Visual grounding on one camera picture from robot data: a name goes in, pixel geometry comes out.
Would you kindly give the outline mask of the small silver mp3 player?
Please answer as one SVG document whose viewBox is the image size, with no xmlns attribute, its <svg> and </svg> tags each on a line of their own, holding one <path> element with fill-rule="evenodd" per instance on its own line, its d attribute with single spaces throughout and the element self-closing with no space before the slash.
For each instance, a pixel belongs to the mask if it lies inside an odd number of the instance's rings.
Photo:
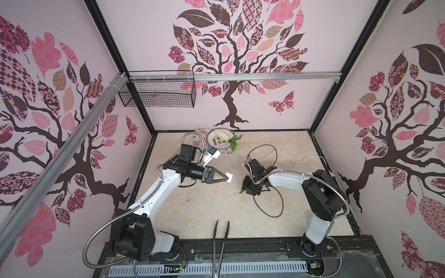
<svg viewBox="0 0 445 278">
<path fill-rule="evenodd" d="M 227 177 L 226 183 L 230 183 L 232 181 L 233 175 L 231 173 L 226 173 L 225 176 Z"/>
</svg>

